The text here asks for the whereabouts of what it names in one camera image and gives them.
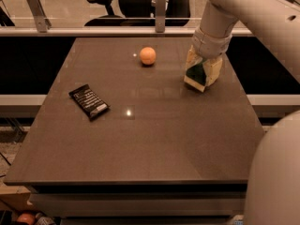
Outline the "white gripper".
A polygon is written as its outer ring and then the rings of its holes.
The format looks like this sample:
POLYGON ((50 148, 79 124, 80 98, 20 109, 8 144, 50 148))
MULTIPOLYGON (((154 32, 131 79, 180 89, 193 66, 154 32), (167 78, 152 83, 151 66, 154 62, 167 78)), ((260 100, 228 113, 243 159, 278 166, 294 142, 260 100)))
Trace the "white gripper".
POLYGON ((191 39, 192 45, 187 52, 186 69, 204 69, 205 85, 210 86, 220 74, 223 64, 220 55, 228 50, 231 39, 231 35, 211 37, 205 34, 200 27, 197 27, 191 39))

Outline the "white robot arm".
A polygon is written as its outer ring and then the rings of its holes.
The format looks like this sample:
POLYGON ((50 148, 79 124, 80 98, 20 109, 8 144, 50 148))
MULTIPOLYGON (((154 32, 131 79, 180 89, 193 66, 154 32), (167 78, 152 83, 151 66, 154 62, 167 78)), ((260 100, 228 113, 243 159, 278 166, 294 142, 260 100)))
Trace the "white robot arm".
MULTIPOLYGON (((241 22, 278 61, 264 66, 254 87, 285 95, 299 85, 299 7, 285 0, 207 0, 192 37, 204 59, 226 52, 241 22)), ((300 225, 300 113, 271 126, 257 145, 247 180, 244 225, 300 225)))

